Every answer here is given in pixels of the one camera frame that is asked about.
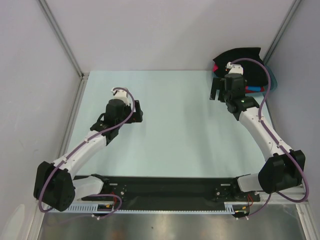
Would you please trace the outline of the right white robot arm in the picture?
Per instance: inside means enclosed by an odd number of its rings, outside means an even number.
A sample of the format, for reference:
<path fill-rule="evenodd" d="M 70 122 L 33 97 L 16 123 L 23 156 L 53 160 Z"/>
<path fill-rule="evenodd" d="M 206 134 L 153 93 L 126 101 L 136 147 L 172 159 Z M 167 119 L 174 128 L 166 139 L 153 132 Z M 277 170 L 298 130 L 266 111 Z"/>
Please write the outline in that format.
<path fill-rule="evenodd" d="M 306 156 L 301 150 L 293 150 L 262 115 L 262 105 L 252 96 L 246 96 L 246 80 L 240 73 L 228 73 L 212 80 L 210 99 L 225 103 L 255 140 L 265 164 L 258 173 L 236 178 L 230 188 L 231 196 L 242 201 L 249 192 L 260 191 L 269 195 L 277 193 L 293 203 L 308 199 L 309 186 L 304 174 Z"/>

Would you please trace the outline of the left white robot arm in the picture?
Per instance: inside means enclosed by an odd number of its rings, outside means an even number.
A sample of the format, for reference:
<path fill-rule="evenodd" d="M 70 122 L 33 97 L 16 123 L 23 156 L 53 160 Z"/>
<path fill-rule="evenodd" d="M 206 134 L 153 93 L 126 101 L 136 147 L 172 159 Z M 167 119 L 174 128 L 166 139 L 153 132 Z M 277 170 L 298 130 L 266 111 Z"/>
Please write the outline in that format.
<path fill-rule="evenodd" d="M 140 102 L 126 104 L 122 99 L 111 99 L 97 121 L 90 127 L 84 140 L 71 152 L 52 163 L 42 162 L 36 172 L 33 196 L 38 207 L 42 204 L 60 212 L 65 211 L 75 200 L 95 195 L 100 200 L 110 196 L 111 188 L 106 179 L 98 174 L 75 179 L 78 171 L 100 150 L 119 134 L 124 124 L 140 123 L 143 111 Z"/>

